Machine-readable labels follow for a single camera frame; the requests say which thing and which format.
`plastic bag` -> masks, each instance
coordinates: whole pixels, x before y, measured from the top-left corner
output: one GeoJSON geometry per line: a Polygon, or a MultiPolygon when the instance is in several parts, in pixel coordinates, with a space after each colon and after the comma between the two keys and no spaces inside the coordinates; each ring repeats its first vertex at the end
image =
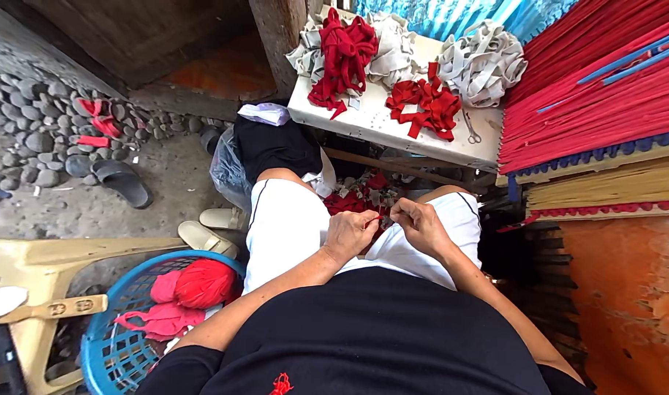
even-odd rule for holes
{"type": "Polygon", "coordinates": [[[247,181],[245,168],[236,150],[235,134],[232,127],[229,127],[217,141],[210,164],[210,178],[215,189],[225,199],[249,215],[252,212],[252,185],[247,181]]]}

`white shorts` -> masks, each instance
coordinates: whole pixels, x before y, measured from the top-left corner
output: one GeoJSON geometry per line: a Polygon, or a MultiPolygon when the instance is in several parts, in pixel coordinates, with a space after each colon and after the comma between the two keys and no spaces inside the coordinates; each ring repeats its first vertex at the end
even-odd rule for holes
{"type": "MultiPolygon", "coordinates": [[[[456,192],[429,203],[452,241],[480,268],[476,199],[456,192]]],[[[325,243],[330,226],[330,213],[320,198],[293,181],[270,178],[257,182],[252,189],[252,207],[247,234],[251,256],[242,294],[252,292],[314,254],[325,243]]],[[[412,247],[397,223],[383,232],[365,259],[355,257],[337,274],[372,266],[426,278],[456,290],[444,267],[412,247]]]]}

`red yarn ball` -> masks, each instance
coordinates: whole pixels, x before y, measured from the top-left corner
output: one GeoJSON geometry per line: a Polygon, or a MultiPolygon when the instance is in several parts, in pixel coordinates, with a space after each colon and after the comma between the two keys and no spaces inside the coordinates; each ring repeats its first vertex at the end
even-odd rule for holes
{"type": "Polygon", "coordinates": [[[181,306],[207,309],[223,302],[237,274],[214,259],[197,259],[181,270],[176,282],[176,298],[181,306]]]}

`scissors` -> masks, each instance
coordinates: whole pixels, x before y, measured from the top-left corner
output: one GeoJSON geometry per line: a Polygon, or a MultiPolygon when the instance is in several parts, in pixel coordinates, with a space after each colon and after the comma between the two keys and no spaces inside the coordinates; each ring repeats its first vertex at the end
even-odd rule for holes
{"type": "Polygon", "coordinates": [[[462,115],[464,116],[464,122],[466,122],[466,128],[469,130],[469,142],[471,144],[476,144],[480,143],[481,139],[478,133],[476,133],[475,130],[473,130],[473,126],[470,124],[470,116],[469,113],[462,108],[462,115]]]}

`white table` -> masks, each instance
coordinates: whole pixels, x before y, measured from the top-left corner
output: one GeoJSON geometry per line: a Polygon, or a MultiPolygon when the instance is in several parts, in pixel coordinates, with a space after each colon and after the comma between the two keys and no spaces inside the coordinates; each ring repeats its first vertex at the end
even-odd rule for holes
{"type": "MultiPolygon", "coordinates": [[[[441,41],[422,36],[415,40],[416,54],[419,54],[420,59],[434,60],[441,53],[441,49],[441,41]]],[[[497,172],[502,125],[502,111],[498,108],[467,110],[473,129],[482,139],[480,143],[469,143],[469,130],[466,128],[462,111],[454,116],[457,125],[452,130],[453,141],[440,139],[434,131],[427,128],[423,128],[417,139],[413,139],[408,136],[410,122],[399,124],[391,119],[391,110],[385,106],[389,92],[383,85],[367,82],[366,91],[360,98],[359,110],[347,108],[347,111],[332,121],[330,117],[334,111],[328,111],[327,108],[318,107],[308,101],[311,88],[309,77],[298,77],[288,103],[288,111],[298,123],[486,172],[497,172]]],[[[408,105],[403,112],[415,112],[415,107],[408,105]]]]}

